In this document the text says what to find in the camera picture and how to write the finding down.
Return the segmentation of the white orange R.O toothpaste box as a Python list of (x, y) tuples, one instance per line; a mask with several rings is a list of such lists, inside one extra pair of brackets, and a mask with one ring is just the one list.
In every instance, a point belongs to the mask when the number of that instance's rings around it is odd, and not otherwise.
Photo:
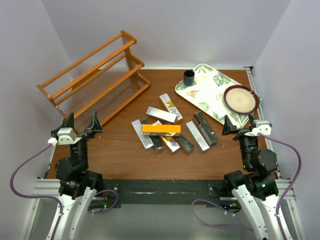
[(181, 115), (169, 95), (167, 93), (164, 93), (160, 95), (159, 98), (168, 112), (177, 115), (177, 123), (181, 123), (183, 121), (183, 116)]

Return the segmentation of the gold honeycomb toothpaste box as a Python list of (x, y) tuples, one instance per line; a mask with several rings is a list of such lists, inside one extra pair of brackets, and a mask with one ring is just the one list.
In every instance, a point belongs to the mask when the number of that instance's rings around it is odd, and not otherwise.
[[(161, 125), (160, 122), (153, 123), (155, 125)], [(170, 149), (170, 151), (174, 154), (180, 148), (179, 144), (174, 140), (173, 137), (170, 136), (159, 136), (160, 139), (165, 143), (165, 145)]]

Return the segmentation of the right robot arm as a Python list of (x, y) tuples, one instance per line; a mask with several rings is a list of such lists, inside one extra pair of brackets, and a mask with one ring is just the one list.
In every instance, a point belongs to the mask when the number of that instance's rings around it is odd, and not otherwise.
[(222, 135), (233, 134), (239, 142), (243, 169), (228, 173), (223, 179), (223, 192), (235, 197), (258, 240), (290, 240), (292, 235), (281, 210), (279, 189), (273, 173), (277, 155), (270, 149), (259, 149), (258, 137), (270, 136), (272, 125), (249, 115), (249, 128), (237, 128), (224, 117)]

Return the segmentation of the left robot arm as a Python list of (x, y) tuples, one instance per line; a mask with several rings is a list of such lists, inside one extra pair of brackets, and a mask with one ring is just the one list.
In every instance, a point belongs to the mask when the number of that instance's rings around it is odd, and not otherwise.
[(56, 223), (51, 226), (49, 237), (52, 240), (61, 240), (65, 225), (61, 222), (64, 215), (63, 203), (70, 200), (71, 204), (81, 200), (87, 191), (92, 196), (99, 196), (104, 190), (102, 175), (89, 171), (88, 139), (93, 139), (96, 134), (103, 132), (96, 111), (93, 112), (89, 125), (84, 132), (75, 132), (75, 117), (70, 113), (60, 127), (51, 131), (50, 145), (68, 145), (70, 156), (62, 158), (55, 164), (56, 178), (59, 180), (59, 197), (57, 200)]

